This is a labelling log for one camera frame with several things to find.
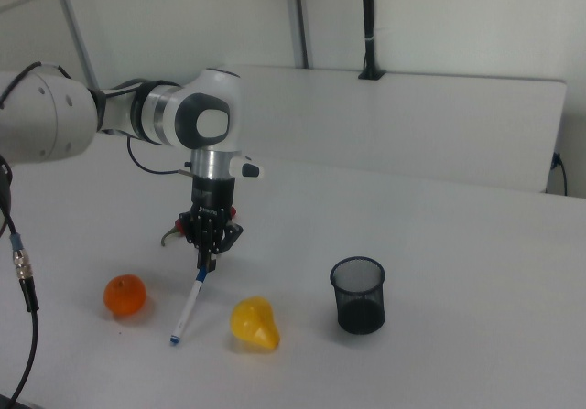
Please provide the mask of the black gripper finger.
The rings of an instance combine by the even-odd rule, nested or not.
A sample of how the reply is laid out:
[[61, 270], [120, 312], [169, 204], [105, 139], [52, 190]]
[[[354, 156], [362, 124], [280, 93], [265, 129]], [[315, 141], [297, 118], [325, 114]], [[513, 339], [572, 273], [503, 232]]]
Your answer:
[[175, 226], [179, 233], [185, 237], [187, 242], [191, 244], [197, 255], [197, 268], [201, 269], [206, 266], [206, 252], [205, 246], [202, 244], [201, 228], [198, 222], [194, 220], [189, 212], [180, 213], [178, 219], [175, 221]]
[[233, 247], [243, 232], [244, 228], [233, 221], [227, 221], [222, 228], [208, 222], [204, 229], [204, 267], [208, 273], [215, 270], [218, 258]]

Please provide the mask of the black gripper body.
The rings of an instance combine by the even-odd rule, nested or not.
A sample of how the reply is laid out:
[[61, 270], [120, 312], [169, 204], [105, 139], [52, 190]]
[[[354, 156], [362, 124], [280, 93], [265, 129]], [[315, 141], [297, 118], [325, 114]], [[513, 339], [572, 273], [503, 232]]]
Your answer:
[[190, 216], [195, 220], [199, 215], [233, 219], [233, 195], [235, 179], [192, 178]]

